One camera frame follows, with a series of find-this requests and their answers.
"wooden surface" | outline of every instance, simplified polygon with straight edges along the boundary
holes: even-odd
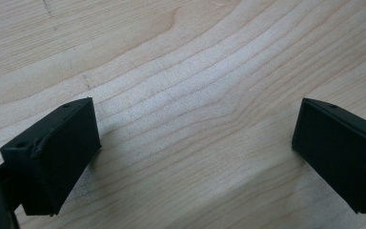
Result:
[[[0,146],[86,96],[103,150],[22,228],[366,228],[291,149],[304,96],[366,118],[366,1],[0,0]]]

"wood grain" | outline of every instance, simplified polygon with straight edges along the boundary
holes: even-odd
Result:
[[[22,228],[366,228],[291,150],[304,96],[366,118],[364,0],[0,0],[0,146],[86,96],[103,149]]]

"wooden table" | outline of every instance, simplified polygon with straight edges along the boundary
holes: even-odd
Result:
[[[366,1],[0,0],[0,146],[87,96],[103,149],[22,228],[366,228],[291,149],[304,96],[366,118]]]

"light wood tabletop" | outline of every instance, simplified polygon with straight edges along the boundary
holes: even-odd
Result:
[[[103,148],[21,228],[366,228],[291,147],[303,97],[366,119],[366,1],[0,0],[0,147],[87,96]]]

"screw hole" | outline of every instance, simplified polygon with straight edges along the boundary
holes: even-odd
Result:
[[[22,142],[17,143],[16,144],[16,147],[17,148],[23,148],[23,147],[25,147],[27,145],[28,145],[28,142],[27,141],[22,141]]]

